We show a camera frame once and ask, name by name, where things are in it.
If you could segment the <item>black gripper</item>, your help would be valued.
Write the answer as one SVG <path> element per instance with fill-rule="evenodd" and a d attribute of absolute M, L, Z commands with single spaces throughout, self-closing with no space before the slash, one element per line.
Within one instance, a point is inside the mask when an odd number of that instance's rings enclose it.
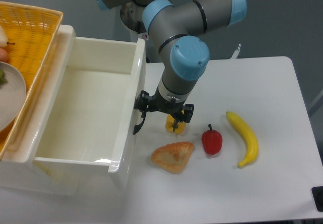
<path fill-rule="evenodd" d="M 141 90 L 137 96 L 134 108 L 141 112 L 141 117 L 145 118 L 147 112 L 159 111 L 162 113 L 170 114 L 174 119 L 174 127 L 179 122 L 190 123 L 194 113 L 193 104 L 185 104 L 183 102 L 176 102 L 174 99 L 167 101 L 159 92 L 150 96 L 148 92 Z"/>

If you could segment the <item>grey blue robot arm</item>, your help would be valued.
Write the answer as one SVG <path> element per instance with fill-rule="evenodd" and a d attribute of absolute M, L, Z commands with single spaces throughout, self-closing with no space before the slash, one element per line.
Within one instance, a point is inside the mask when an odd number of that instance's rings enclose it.
<path fill-rule="evenodd" d="M 243 20 L 247 0 L 191 0 L 177 7 L 169 0 L 96 1 L 101 8 L 128 8 L 128 14 L 121 16 L 123 24 L 146 33 L 163 61 L 165 69 L 154 95 L 140 92 L 134 107 L 143 115 L 154 111 L 171 115 L 173 129 L 190 122 L 194 105 L 186 99 L 210 58 L 199 36 Z"/>

